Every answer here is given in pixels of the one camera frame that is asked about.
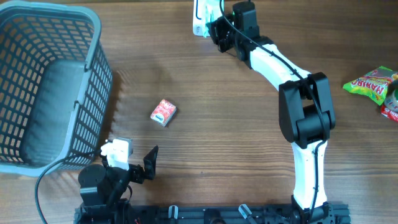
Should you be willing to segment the red snack stick packet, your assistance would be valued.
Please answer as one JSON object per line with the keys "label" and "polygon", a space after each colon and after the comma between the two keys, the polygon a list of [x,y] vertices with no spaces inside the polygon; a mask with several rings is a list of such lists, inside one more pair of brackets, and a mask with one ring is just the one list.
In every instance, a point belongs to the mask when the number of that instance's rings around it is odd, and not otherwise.
{"label": "red snack stick packet", "polygon": [[398,122],[398,113],[391,111],[385,105],[381,106],[381,114],[395,122]]}

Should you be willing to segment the teal wet wipes pack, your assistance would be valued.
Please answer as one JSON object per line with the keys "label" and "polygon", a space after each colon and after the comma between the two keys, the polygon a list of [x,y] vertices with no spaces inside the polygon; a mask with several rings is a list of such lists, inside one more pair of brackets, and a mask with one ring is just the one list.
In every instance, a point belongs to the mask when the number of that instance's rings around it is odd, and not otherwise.
{"label": "teal wet wipes pack", "polygon": [[210,35],[210,24],[222,16],[220,8],[224,9],[223,0],[203,0],[199,3],[202,36]]}

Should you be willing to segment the green lid jar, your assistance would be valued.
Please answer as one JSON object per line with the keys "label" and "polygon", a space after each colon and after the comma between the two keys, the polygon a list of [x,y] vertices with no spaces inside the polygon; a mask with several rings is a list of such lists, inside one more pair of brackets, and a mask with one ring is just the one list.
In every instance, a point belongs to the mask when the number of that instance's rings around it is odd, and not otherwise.
{"label": "green lid jar", "polygon": [[392,92],[390,92],[384,100],[384,106],[395,113],[398,112],[397,94],[398,89],[396,88]]}

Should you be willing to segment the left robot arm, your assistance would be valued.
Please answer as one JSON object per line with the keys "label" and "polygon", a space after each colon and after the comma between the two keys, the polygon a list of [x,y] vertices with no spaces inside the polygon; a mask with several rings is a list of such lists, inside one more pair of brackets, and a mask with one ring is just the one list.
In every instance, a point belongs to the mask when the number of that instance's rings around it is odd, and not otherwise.
{"label": "left robot arm", "polygon": [[83,203],[75,210],[75,223],[157,223],[157,207],[133,207],[125,191],[131,182],[143,184],[155,177],[159,147],[155,146],[144,158],[144,165],[128,164],[124,170],[112,167],[106,158],[102,164],[84,168],[78,176]]}

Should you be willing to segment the small red white box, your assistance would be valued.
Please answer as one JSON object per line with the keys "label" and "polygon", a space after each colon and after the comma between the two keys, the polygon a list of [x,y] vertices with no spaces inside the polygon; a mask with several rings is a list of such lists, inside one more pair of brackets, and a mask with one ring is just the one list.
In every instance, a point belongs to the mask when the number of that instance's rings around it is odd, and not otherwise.
{"label": "small red white box", "polygon": [[177,107],[163,99],[152,112],[150,118],[165,127],[177,111]]}

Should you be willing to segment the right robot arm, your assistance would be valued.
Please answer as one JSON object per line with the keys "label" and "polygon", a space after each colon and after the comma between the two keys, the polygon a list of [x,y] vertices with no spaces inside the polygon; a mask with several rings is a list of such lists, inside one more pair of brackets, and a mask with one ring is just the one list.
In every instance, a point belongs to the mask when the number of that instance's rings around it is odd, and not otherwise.
{"label": "right robot arm", "polygon": [[336,123],[326,75],[299,68],[260,34],[252,1],[234,4],[229,14],[224,12],[223,1],[210,1],[203,13],[218,50],[235,49],[237,58],[279,93],[279,127],[292,146],[295,164],[290,222],[322,222],[330,216],[323,186],[324,154]]}

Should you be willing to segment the Haribo gummy candy bag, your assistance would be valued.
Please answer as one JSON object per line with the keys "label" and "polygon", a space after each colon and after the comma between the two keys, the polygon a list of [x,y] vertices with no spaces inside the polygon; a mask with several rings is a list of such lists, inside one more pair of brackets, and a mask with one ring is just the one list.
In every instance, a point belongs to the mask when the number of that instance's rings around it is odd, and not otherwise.
{"label": "Haribo gummy candy bag", "polygon": [[380,66],[367,74],[343,85],[349,93],[370,97],[378,105],[386,99],[388,86],[397,80],[397,72]]}

